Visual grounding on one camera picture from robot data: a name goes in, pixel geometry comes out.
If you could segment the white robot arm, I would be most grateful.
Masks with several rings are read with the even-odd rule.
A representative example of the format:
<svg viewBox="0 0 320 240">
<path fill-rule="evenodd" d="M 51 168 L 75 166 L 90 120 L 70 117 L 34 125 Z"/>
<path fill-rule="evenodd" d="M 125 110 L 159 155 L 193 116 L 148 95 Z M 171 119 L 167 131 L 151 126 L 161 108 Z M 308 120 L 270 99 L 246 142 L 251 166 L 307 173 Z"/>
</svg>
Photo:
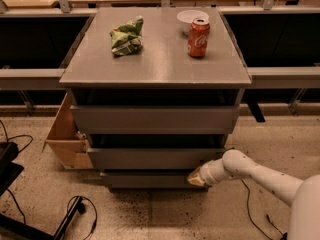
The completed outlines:
<svg viewBox="0 0 320 240">
<path fill-rule="evenodd" d="M 220 159 L 197 167 L 187 180 L 195 186 L 212 186 L 243 178 L 251 178 L 291 208 L 287 240 L 320 240 L 320 175 L 301 180 L 230 149 Z"/>
</svg>

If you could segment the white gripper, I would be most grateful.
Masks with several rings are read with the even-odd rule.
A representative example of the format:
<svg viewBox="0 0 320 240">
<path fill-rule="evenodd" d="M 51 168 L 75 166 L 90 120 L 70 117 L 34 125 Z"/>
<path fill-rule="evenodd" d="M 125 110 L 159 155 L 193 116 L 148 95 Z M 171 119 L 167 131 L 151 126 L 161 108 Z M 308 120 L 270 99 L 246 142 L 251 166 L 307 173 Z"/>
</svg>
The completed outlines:
<svg viewBox="0 0 320 240">
<path fill-rule="evenodd" d="M 205 184 L 212 186 L 218 184 L 223 180 L 227 180 L 230 173 L 224 168 L 221 159 L 211 160 L 201 166 L 201 168 L 196 168 L 187 177 L 187 181 L 191 185 L 203 187 Z"/>
</svg>

